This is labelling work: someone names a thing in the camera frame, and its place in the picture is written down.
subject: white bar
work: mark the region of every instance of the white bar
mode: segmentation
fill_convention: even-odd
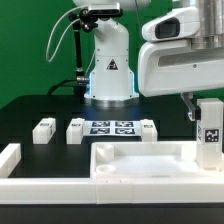
[[[0,154],[0,178],[7,178],[20,160],[20,144],[9,144]]]
[[[95,204],[95,184],[82,178],[0,180],[0,204]]]

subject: warning label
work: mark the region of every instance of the warning label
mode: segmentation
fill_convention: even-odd
[[[110,64],[107,67],[107,70],[118,70],[118,67],[117,67],[114,59],[111,60]]]

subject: green backdrop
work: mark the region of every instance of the green backdrop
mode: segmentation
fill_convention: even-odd
[[[18,96],[46,94],[53,85],[74,77],[75,53],[72,31],[68,32],[52,63],[45,60],[48,38],[55,22],[74,7],[72,0],[7,0],[0,2],[0,108]],[[141,10],[142,23],[172,9],[171,0],[152,0]],[[143,44],[136,12],[118,19],[130,32],[130,67],[136,73],[138,52]],[[56,32],[52,48],[69,22]],[[86,69],[94,49],[93,34],[82,33],[83,65]],[[71,89],[56,94],[72,94]],[[206,91],[205,96],[222,96],[223,90]]]

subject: black table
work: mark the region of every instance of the black table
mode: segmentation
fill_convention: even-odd
[[[141,98],[138,105],[99,108],[74,96],[23,96],[0,110],[0,150],[22,144],[22,159],[9,178],[89,177],[91,143],[140,141],[139,137],[84,137],[66,144],[72,118],[86,120],[152,119],[158,139],[195,140],[195,123],[179,96]],[[32,129],[42,118],[56,118],[56,134],[48,145],[32,144]],[[147,205],[0,205],[0,223],[223,223],[223,204]]]

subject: white box with marker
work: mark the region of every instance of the white box with marker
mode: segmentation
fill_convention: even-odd
[[[33,129],[33,144],[48,144],[55,131],[55,118],[42,119]]]
[[[157,142],[158,133],[153,120],[144,119],[141,123],[141,138],[143,142]]]
[[[66,131],[67,144],[81,144],[84,124],[85,119],[72,119]]]

